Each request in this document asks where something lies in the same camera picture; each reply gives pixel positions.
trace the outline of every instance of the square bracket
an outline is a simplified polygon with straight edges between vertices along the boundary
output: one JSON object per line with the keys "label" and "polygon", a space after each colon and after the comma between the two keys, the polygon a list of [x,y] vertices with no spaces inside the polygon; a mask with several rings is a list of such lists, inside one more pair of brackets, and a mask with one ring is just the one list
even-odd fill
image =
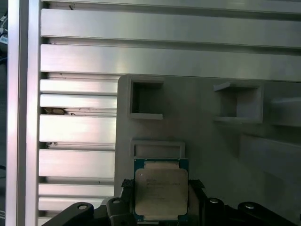
{"label": "square bracket", "polygon": [[162,120],[163,78],[129,76],[128,82],[128,118]]}
{"label": "square bracket", "polygon": [[221,113],[215,121],[262,123],[263,87],[246,82],[226,82],[214,85],[220,94]]}

